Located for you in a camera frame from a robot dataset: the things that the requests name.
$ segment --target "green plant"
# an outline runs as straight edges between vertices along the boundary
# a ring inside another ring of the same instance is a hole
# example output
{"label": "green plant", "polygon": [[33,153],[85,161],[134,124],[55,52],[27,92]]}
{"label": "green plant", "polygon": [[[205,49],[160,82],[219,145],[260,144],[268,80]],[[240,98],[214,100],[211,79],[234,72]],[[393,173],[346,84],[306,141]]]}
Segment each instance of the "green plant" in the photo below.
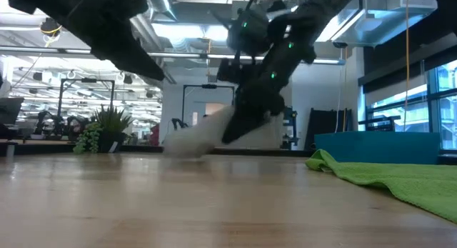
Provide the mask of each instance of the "green plant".
{"label": "green plant", "polygon": [[124,110],[118,111],[114,106],[105,109],[101,105],[101,111],[95,113],[95,118],[105,131],[119,133],[133,122],[131,116],[123,116],[123,114]]}
{"label": "green plant", "polygon": [[100,123],[95,122],[88,124],[86,129],[78,137],[78,142],[73,148],[73,152],[76,154],[82,154],[86,151],[86,148],[92,153],[97,153],[99,151],[99,137],[102,128]]}

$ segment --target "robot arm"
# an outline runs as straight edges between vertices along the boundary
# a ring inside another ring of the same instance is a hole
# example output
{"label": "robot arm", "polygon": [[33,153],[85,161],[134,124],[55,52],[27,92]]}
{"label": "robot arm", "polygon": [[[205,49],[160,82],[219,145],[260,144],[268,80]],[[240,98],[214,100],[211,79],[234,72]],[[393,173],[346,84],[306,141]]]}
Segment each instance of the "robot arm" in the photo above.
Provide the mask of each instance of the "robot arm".
{"label": "robot arm", "polygon": [[[249,65],[249,70],[239,69],[239,62],[233,67],[224,61],[219,69],[219,76],[225,79],[243,79],[236,91],[235,112],[228,123],[222,142],[229,144],[244,134],[268,122],[269,115],[276,116],[284,109],[280,90],[296,67],[304,60],[312,64],[316,58],[313,44],[327,23],[347,5],[350,0],[308,0],[301,4],[294,13],[268,19],[251,16],[249,7],[240,14],[228,31],[228,45],[236,49],[237,55],[244,51],[251,56],[265,52],[270,47],[265,59],[259,65]],[[256,29],[266,29],[261,33]],[[286,38],[284,33],[290,25],[291,30]]]}
{"label": "robot arm", "polygon": [[131,31],[129,19],[148,9],[146,0],[9,0],[9,6],[29,14],[40,8],[89,45],[95,57],[120,70],[160,81],[165,77]]}

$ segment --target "person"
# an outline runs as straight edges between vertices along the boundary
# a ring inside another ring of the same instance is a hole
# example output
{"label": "person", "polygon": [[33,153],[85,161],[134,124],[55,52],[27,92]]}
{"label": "person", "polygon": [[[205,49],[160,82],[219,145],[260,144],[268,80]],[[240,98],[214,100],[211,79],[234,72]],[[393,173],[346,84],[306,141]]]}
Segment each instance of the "person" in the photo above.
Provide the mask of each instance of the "person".
{"label": "person", "polygon": [[151,134],[149,135],[149,144],[151,146],[159,145],[159,124],[151,127]]}

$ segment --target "wooden table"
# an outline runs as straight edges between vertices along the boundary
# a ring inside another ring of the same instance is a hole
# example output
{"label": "wooden table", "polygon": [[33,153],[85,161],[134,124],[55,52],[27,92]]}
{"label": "wooden table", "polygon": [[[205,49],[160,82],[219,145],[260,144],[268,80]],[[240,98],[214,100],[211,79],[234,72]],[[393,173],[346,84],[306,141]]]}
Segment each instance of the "wooden table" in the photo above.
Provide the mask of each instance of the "wooden table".
{"label": "wooden table", "polygon": [[[10,141],[6,139],[0,139],[0,143],[3,142],[16,142],[19,145],[23,145],[23,140],[22,139],[12,139]],[[25,144],[68,144],[70,141],[51,141],[51,140],[26,140]]]}
{"label": "wooden table", "polygon": [[52,154],[0,162],[2,248],[457,247],[457,227],[303,159]]}

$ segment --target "green towel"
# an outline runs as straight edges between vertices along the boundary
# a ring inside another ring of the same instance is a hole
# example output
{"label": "green towel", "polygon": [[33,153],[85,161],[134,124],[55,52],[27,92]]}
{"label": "green towel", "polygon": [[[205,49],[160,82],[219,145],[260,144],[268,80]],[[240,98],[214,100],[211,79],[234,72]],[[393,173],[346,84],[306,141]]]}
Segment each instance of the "green towel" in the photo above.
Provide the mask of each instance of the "green towel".
{"label": "green towel", "polygon": [[457,166],[338,163],[324,150],[318,150],[306,166],[318,171],[331,169],[354,184],[387,188],[401,201],[457,224]]}

